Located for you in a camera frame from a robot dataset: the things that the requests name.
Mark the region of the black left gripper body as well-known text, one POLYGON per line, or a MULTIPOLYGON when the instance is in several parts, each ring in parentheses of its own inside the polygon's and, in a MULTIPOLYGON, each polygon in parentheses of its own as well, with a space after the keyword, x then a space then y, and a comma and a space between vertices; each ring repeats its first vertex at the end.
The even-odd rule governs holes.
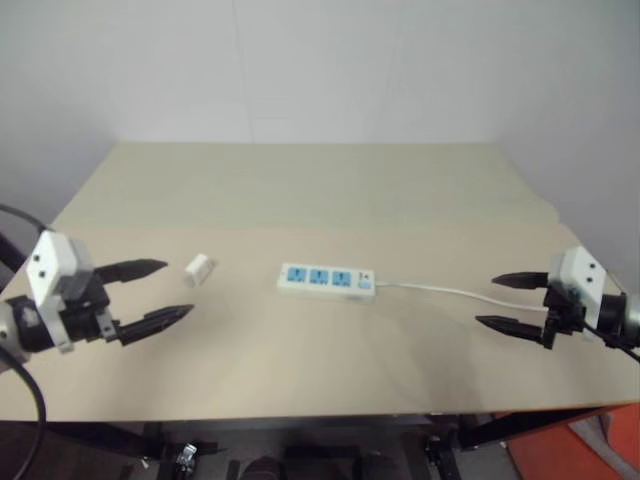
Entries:
POLYGON ((105 285, 120 280, 118 268, 97 268, 81 296, 65 302, 61 319, 72 342, 100 338, 111 342, 119 338, 119 322, 109 311, 110 298, 105 285))

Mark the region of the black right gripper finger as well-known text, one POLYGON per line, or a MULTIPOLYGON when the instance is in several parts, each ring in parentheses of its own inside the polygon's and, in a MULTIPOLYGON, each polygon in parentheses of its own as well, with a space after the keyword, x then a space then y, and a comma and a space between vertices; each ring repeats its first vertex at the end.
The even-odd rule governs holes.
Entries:
POLYGON ((503 335, 534 343, 542 342, 542 329, 538 326, 521 323, 514 318, 495 315, 476 316, 476 320, 503 335))
POLYGON ((548 286, 547 272, 514 272, 494 277, 492 283, 508 288, 536 290, 548 286))

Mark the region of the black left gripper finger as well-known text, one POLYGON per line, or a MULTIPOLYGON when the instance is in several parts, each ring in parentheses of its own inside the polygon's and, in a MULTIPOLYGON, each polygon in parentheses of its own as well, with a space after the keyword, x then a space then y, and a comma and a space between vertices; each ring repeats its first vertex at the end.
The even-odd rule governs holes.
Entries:
POLYGON ((188 315, 193 308, 193 304, 184 304, 149 312, 139 321, 119 326, 118 340, 126 346, 161 333, 188 315))
POLYGON ((137 259, 117 262, 95 269, 103 284, 127 283, 149 276, 168 266, 167 262, 155 259, 137 259))

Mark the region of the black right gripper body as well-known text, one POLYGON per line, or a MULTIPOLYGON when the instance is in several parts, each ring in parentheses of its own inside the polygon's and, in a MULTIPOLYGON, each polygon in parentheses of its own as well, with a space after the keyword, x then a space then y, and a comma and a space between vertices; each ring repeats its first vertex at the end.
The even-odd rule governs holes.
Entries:
POLYGON ((582 333, 586 308, 573 287, 558 282, 547 286, 543 305, 547 308, 546 320, 541 333, 541 345, 551 350, 558 334, 571 336, 582 333))

